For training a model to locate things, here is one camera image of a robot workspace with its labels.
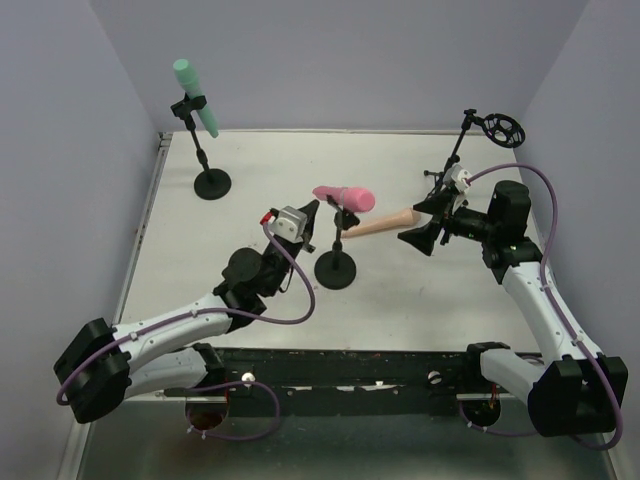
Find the beige toy microphone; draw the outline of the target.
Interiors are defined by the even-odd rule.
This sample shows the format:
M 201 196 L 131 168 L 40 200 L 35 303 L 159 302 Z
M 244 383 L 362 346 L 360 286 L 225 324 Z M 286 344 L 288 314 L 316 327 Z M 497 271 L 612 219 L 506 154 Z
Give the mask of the beige toy microphone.
M 343 239 L 354 238 L 402 227 L 411 227 L 417 225 L 420 220 L 421 214 L 419 212 L 412 208 L 406 208 L 345 230 L 342 232 L 341 237 Z

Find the pink toy microphone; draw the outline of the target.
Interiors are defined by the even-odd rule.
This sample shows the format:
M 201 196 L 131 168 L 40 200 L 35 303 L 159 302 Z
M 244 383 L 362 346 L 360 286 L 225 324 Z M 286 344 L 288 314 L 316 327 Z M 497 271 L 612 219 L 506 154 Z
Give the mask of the pink toy microphone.
M 322 201 L 331 197 L 339 206 L 354 213 L 369 212 L 376 204 L 374 194 L 362 187 L 318 186 L 312 190 L 312 194 Z

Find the black round-base mic stand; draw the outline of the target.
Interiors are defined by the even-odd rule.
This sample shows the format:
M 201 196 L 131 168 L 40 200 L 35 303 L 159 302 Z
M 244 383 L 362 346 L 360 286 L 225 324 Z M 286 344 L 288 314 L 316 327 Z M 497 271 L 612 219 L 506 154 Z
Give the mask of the black round-base mic stand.
M 360 224 L 360 219 L 354 212 L 341 206 L 331 195 L 326 197 L 336 213 L 334 225 L 336 227 L 335 239 L 330 251 L 323 253 L 314 265 L 314 275 L 317 282 L 330 290 L 342 290 L 353 283 L 357 274 L 356 263 L 353 258 L 343 250 L 342 233 Z
M 173 115 L 180 119 L 191 135 L 195 147 L 196 158 L 202 167 L 202 171 L 195 177 L 193 188 L 195 194 L 203 200 L 213 201 L 224 197 L 229 193 L 232 180 L 224 170 L 211 168 L 205 150 L 202 148 L 196 133 L 196 123 L 192 113 L 195 112 L 194 104 L 184 94 L 182 100 L 171 106 Z

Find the green toy microphone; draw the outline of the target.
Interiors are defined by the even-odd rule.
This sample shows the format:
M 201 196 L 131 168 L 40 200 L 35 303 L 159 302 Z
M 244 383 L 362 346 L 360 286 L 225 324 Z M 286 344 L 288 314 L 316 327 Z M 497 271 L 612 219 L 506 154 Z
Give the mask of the green toy microphone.
M 194 104 L 194 110 L 203 127 L 212 138 L 217 138 L 219 135 L 218 122 L 202 91 L 199 74 L 193 64 L 187 59 L 178 59 L 173 63 L 173 72 L 189 101 Z

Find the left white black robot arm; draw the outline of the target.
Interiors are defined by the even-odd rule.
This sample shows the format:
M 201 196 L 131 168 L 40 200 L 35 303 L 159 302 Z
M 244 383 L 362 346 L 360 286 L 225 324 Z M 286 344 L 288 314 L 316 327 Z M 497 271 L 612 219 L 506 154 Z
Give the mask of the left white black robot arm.
M 263 252 L 236 250 L 222 282 L 195 302 L 136 324 L 85 323 L 54 363 L 60 383 L 56 402 L 71 408 L 75 420 L 90 423 L 114 411 L 125 399 L 154 390 L 191 389 L 207 375 L 195 342 L 222 336 L 254 321 L 280 324 L 266 316 L 265 299 L 281 293 L 285 277 L 296 272 L 301 251 L 311 252 L 313 200 L 300 208 L 271 209 L 260 225 L 268 245 Z

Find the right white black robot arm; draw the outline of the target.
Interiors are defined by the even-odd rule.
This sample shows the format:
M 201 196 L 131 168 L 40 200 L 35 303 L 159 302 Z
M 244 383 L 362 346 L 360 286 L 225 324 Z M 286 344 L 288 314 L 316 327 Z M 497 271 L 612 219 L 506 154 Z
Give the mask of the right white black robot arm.
M 451 236 L 477 241 L 485 265 L 515 301 L 536 340 L 540 365 L 499 343 L 472 344 L 475 375 L 522 401 L 542 436 L 609 433 L 620 424 L 628 370 L 608 357 L 580 330 L 543 266 L 543 254 L 526 235 L 531 200 L 528 188 L 503 180 L 486 212 L 468 208 L 453 185 L 414 205 L 430 215 L 428 224 L 399 233 L 425 255 Z

